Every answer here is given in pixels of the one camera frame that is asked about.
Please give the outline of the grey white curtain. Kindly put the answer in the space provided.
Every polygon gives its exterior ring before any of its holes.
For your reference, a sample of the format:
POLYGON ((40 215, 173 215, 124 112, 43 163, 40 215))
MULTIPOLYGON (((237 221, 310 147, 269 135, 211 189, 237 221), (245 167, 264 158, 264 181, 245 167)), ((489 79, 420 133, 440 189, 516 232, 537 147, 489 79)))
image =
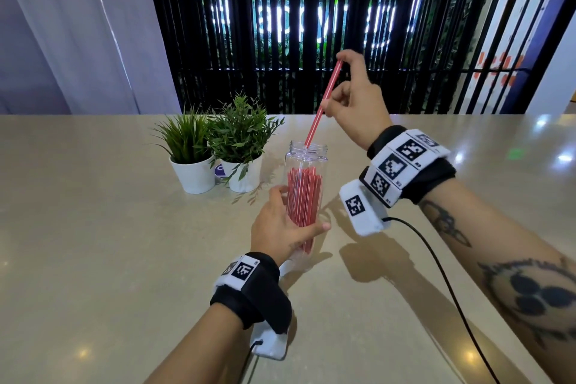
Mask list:
POLYGON ((153 0, 0 0, 0 114, 177 114, 153 0))

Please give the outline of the red striped single straw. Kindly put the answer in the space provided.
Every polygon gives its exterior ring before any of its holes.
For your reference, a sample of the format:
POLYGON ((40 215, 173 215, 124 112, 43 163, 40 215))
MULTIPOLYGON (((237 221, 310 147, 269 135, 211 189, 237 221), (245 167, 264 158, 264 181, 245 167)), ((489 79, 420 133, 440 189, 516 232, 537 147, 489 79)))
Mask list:
MULTIPOLYGON (((328 84, 327 84, 327 87, 326 87, 326 89, 325 89, 324 95, 323 95, 323 97, 322 97, 322 100, 323 100, 323 101, 324 101, 324 100, 328 100, 328 99, 331 97, 331 94, 332 94, 332 92, 333 92, 333 90, 334 90, 334 87, 335 87, 335 83, 336 83, 336 81, 337 81, 337 79, 338 79, 338 77, 339 77, 340 71, 341 71, 341 69, 342 69, 342 65, 343 65, 343 61, 342 61, 342 60, 337 60, 337 61, 336 61, 334 70, 332 71, 332 75, 331 75, 330 78, 329 78, 329 82, 328 82, 328 84)), ((307 135, 307 138, 306 138, 306 140, 305 140, 305 148, 306 148, 306 149, 308 149, 308 148, 311 146, 311 144, 312 144, 314 135, 315 135, 315 133, 316 133, 316 131, 317 131, 317 128, 318 128, 318 126, 319 126, 319 123, 320 123, 321 117, 322 117, 322 115, 323 115, 323 112, 324 112, 323 109, 320 107, 320 108, 318 109, 317 113, 316 113, 316 116, 315 116, 315 118, 314 118, 314 120, 313 120, 313 123, 312 123, 312 126, 311 126, 311 128, 310 128, 310 131, 309 131, 309 133, 308 133, 308 135, 307 135)))

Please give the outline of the leafy green plant white pot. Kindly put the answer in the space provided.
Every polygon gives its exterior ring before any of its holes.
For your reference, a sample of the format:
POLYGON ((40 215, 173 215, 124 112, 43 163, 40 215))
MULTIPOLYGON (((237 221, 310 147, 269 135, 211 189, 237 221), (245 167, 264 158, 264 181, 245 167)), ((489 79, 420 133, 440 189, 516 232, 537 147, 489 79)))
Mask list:
POLYGON ((283 124, 284 117, 269 116, 256 99, 241 92, 214 114, 207 144, 212 163, 222 164, 230 190, 248 193, 259 187, 264 147, 283 124))

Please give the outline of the grassy green plant white pot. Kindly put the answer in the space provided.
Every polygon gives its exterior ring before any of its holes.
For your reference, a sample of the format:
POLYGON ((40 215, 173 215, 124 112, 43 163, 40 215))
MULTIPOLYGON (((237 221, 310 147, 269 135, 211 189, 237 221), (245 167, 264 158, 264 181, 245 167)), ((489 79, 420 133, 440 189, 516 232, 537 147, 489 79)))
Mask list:
POLYGON ((188 194, 203 194, 215 186, 215 157, 209 145, 212 119, 209 114, 190 107, 182 114, 166 115, 156 123, 153 137, 161 140, 169 161, 183 190, 188 194))

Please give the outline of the bundle of red straws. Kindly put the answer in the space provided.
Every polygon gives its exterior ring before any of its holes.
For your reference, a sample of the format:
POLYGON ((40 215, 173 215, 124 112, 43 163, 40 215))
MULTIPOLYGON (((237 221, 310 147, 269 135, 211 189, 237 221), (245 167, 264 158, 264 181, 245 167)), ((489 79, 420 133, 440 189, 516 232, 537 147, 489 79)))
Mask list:
POLYGON ((314 224, 323 193, 323 177, 317 167, 291 168, 287 172, 287 213, 298 227, 314 224))

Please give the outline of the person's right forearm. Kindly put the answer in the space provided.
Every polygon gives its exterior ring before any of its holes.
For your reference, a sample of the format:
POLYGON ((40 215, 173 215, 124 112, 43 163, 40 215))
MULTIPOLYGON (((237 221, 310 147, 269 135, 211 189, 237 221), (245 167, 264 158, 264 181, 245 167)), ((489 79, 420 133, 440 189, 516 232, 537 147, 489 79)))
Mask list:
POLYGON ((576 384, 576 262, 455 178, 418 203, 475 284, 555 384, 576 384))

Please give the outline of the clear plastic jar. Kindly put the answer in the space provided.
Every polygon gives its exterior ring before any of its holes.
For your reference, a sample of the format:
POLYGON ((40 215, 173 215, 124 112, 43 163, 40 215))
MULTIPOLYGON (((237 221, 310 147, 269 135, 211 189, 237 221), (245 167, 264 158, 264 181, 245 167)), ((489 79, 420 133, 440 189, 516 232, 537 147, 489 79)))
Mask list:
POLYGON ((289 151, 285 155, 284 161, 284 183, 287 186, 287 172, 291 168, 317 167, 322 175, 322 198, 324 187, 324 176, 328 164, 327 146, 312 143, 309 148, 305 148, 303 141, 291 141, 289 151))

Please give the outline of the dark blue pillar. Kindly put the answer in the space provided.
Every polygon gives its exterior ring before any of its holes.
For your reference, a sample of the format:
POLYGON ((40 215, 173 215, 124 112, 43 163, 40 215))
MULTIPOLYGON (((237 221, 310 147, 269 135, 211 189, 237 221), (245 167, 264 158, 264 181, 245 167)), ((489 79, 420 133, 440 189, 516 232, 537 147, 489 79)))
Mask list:
POLYGON ((549 0, 499 114, 524 114, 567 30, 576 0, 549 0))

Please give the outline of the white neon sign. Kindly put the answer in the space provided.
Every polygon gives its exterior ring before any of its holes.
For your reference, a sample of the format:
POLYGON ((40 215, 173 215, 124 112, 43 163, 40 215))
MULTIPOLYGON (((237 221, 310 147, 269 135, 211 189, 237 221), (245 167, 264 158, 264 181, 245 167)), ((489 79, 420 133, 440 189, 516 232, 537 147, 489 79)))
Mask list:
MULTIPOLYGON (((407 33, 409 34, 415 31, 421 4, 422 0, 413 0, 411 3, 407 25, 407 33)), ((212 24, 221 24, 229 30, 232 28, 232 10, 229 7, 228 0, 217 0, 214 4, 211 4, 210 10, 212 24)), ((367 46, 368 34, 371 32, 373 36, 371 48, 387 49, 394 30, 396 7, 387 4, 377 6, 374 20, 371 20, 371 10, 371 7, 367 8, 364 22, 364 46, 367 46)), ((257 35, 260 38, 264 38, 265 32, 272 32, 271 8, 267 6, 266 9, 263 9, 263 6, 259 4, 253 9, 253 13, 255 14, 254 24, 257 35)), ((283 38, 289 38, 291 32, 290 6, 288 4, 277 6, 276 20, 277 36, 275 40, 280 42, 283 38)), ((325 11, 322 6, 319 6, 316 13, 316 42, 318 44, 327 43, 329 32, 333 34, 336 32, 338 22, 337 2, 333 3, 333 10, 331 11, 325 11)))

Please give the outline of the black slatted screen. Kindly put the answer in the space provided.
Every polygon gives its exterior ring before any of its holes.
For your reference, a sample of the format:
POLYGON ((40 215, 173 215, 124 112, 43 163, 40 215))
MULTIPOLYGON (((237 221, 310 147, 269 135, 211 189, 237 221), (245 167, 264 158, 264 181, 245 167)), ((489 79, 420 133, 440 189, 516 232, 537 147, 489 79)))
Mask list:
POLYGON ((371 82, 396 114, 496 114, 549 0, 228 0, 232 28, 212 24, 217 0, 153 0, 181 108, 216 110, 241 92, 269 113, 314 114, 344 49, 364 56, 371 82), (338 25, 316 42, 317 8, 338 25), (253 9, 271 8, 272 32, 257 35, 253 9), (277 6, 290 6, 289 38, 276 42, 277 6), (368 7, 396 7, 387 49, 364 46, 368 7))

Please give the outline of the person's left hand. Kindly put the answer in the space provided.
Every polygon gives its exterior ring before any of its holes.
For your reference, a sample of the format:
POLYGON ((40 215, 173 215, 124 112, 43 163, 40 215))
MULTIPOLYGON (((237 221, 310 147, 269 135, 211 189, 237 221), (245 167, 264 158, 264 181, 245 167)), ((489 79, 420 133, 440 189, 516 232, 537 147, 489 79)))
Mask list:
POLYGON ((269 199, 250 231, 250 251, 266 254, 281 266, 306 241, 298 241, 299 227, 290 219, 286 204, 289 188, 270 188, 269 199))

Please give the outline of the person's left forearm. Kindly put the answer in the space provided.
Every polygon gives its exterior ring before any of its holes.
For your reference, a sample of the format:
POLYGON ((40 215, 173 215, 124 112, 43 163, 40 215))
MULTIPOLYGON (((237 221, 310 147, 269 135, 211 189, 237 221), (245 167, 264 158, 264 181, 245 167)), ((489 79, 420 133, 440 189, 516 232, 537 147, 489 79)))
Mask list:
POLYGON ((232 310, 211 305, 143 384, 217 384, 242 331, 232 310))

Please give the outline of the person's right hand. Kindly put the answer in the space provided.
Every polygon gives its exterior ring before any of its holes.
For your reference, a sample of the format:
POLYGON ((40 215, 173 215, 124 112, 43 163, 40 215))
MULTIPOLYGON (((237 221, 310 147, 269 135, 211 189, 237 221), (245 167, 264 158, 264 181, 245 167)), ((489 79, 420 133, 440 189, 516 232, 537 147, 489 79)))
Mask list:
POLYGON ((334 118, 349 138, 367 151, 380 134, 393 125, 378 85, 368 77, 364 56, 342 50, 337 59, 349 65, 350 80, 339 84, 320 108, 334 118))

